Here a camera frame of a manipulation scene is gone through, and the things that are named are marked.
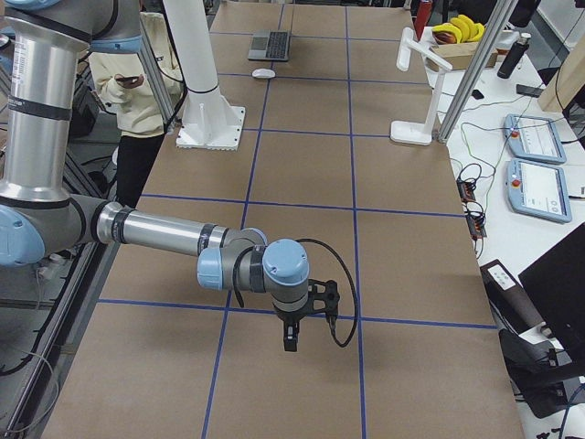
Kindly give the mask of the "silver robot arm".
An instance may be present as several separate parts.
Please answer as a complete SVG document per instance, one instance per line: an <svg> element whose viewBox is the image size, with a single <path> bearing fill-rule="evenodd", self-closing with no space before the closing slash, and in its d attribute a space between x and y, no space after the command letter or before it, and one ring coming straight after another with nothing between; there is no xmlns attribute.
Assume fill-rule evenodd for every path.
<svg viewBox="0 0 585 439"><path fill-rule="evenodd" d="M138 5L8 1L5 18L16 40L1 180L1 263L30 264L93 241L194 255L203 287L270 294L283 322L283 345L296 350L300 322L314 311L316 297L308 257L299 242L268 242L259 230L148 214L72 195L63 187L79 54L138 52Z"/></svg>

